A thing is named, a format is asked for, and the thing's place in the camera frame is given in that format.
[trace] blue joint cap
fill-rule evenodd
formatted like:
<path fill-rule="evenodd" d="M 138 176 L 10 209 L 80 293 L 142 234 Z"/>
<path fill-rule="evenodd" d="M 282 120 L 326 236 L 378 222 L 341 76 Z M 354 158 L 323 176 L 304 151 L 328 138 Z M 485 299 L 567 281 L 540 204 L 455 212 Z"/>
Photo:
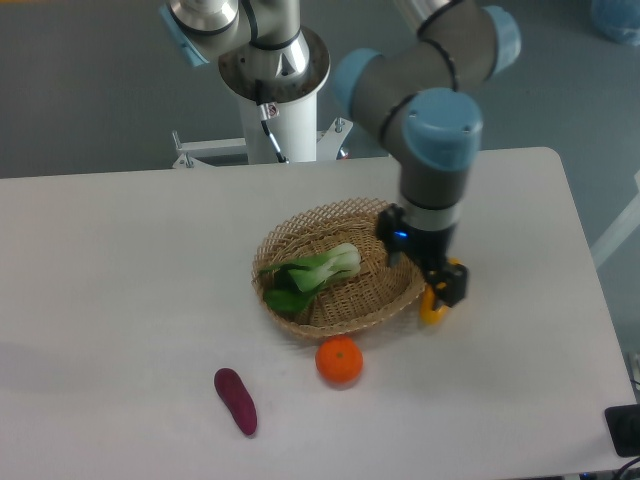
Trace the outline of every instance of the blue joint cap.
<path fill-rule="evenodd" d="M 180 50 L 187 59 L 187 62 L 189 62 L 189 65 L 192 67 L 199 67 L 200 65 L 208 64 L 209 61 L 202 56 L 196 47 L 193 46 L 191 40 L 186 37 L 182 30 L 180 30 L 180 27 L 169 12 L 169 7 L 163 5 L 160 7 L 159 13 L 162 20 L 164 20 L 165 25 L 169 29 L 169 33 L 173 37 L 173 40 L 180 47 Z"/>
<path fill-rule="evenodd" d="M 496 29 L 496 64 L 492 75 L 504 70 L 516 61 L 522 49 L 520 29 L 513 17 L 501 7 L 484 7 Z"/>
<path fill-rule="evenodd" d="M 448 88 L 432 88 L 408 104 L 402 134 L 409 150 L 436 170 L 469 168 L 482 134 L 482 113 L 471 97 Z"/>
<path fill-rule="evenodd" d="M 369 62 L 379 55 L 381 53 L 376 50 L 360 48 L 348 54 L 336 68 L 331 90 L 340 107 L 349 117 L 351 117 L 351 105 L 358 80 Z"/>

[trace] orange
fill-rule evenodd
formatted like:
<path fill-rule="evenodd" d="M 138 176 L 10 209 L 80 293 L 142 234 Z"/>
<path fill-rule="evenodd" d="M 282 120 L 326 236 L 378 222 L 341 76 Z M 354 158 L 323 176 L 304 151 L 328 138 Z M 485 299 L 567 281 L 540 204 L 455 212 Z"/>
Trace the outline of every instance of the orange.
<path fill-rule="evenodd" d="M 316 367 L 322 377 L 332 383 L 347 383 L 362 371 L 362 352 L 349 337 L 332 337 L 318 348 Z"/>

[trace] white table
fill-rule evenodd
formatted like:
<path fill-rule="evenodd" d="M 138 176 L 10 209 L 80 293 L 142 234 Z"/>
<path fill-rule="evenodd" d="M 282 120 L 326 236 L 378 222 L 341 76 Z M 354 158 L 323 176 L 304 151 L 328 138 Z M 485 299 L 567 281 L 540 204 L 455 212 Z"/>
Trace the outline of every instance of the white table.
<path fill-rule="evenodd" d="M 0 181 L 0 478 L 485 480 L 620 466 L 634 402 L 560 159 L 483 152 L 452 254 L 468 299 L 357 337 L 337 391 L 250 285 L 278 223 L 394 200 L 389 159 Z M 235 368 L 242 436 L 212 385 Z"/>

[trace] yellow object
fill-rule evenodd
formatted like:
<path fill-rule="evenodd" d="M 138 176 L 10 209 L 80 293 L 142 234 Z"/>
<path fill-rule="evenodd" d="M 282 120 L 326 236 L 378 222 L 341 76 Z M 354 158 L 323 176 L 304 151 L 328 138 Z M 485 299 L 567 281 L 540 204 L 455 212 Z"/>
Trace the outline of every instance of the yellow object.
<path fill-rule="evenodd" d="M 460 265 L 460 261 L 457 258 L 450 258 L 449 263 L 451 265 Z M 436 285 L 436 288 L 443 289 L 446 286 L 446 283 L 440 282 Z M 441 305 L 434 309 L 436 301 L 437 298 L 433 288 L 427 285 L 422 295 L 422 304 L 420 305 L 420 318 L 427 325 L 437 325 L 440 323 L 440 320 L 442 320 L 442 317 L 449 311 L 449 307 L 446 305 Z"/>

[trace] green leaf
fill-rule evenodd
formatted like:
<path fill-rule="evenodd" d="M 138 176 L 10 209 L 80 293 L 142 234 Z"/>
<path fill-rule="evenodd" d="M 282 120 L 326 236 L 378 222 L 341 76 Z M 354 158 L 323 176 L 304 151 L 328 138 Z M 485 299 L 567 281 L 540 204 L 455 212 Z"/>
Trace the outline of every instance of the green leaf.
<path fill-rule="evenodd" d="M 313 301 L 318 291 L 293 293 L 287 290 L 268 290 L 264 292 L 265 303 L 276 312 L 300 313 Z"/>

